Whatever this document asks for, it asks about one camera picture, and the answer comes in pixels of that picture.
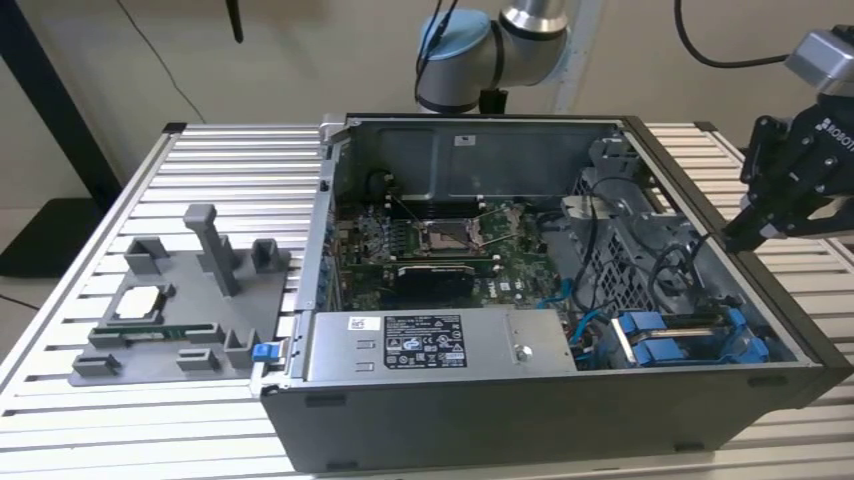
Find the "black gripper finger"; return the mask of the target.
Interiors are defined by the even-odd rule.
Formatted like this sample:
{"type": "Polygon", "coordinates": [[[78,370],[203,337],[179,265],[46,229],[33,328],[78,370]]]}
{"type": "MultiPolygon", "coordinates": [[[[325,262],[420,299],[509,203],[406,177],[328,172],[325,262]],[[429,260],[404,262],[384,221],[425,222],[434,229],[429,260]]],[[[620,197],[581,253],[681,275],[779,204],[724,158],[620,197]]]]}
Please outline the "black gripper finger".
{"type": "Polygon", "coordinates": [[[785,144],[787,123],[771,116],[760,116],[752,133],[741,164],[740,182],[747,186],[741,210],[723,229],[727,250],[755,250],[767,240],[761,233],[789,215],[791,195],[785,177],[775,170],[785,144]]]}
{"type": "Polygon", "coordinates": [[[745,250],[755,251],[769,239],[821,239],[851,233],[851,199],[800,199],[761,217],[756,238],[745,243],[745,250]]]}

